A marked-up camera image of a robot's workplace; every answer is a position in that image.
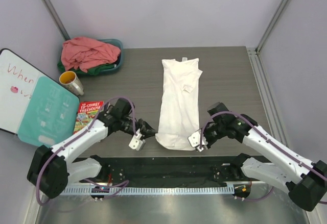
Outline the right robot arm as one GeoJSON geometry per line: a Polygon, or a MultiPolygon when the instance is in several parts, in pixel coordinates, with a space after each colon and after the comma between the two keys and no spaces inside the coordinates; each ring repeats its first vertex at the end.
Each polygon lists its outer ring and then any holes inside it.
{"type": "Polygon", "coordinates": [[[259,152],[272,164],[264,165],[245,154],[237,156],[231,176],[238,181],[254,178],[285,192],[305,211],[313,211],[326,194],[326,163],[313,162],[273,138],[254,119],[237,114],[217,102],[207,110],[211,116],[202,127],[200,137],[211,147],[217,140],[235,139],[259,152]]]}

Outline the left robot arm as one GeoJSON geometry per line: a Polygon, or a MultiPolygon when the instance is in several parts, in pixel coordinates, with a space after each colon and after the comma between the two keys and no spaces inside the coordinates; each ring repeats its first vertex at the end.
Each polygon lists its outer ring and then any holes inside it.
{"type": "Polygon", "coordinates": [[[110,175],[110,166],[104,159],[97,155],[82,161],[76,159],[117,131],[132,135],[129,147],[139,151],[147,138],[155,136],[156,130],[143,119],[136,119],[134,108],[134,104],[124,97],[119,97],[113,105],[106,102],[79,132],[51,147],[38,147],[27,180],[50,199],[59,196],[71,183],[87,179],[105,182],[110,175]]]}

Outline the white t shirt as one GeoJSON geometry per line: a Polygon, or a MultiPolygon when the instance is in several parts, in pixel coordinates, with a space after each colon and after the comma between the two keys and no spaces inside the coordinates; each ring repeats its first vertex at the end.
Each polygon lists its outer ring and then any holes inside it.
{"type": "Polygon", "coordinates": [[[163,92],[156,141],[166,149],[193,151],[188,137],[199,125],[199,59],[163,59],[163,92]]]}

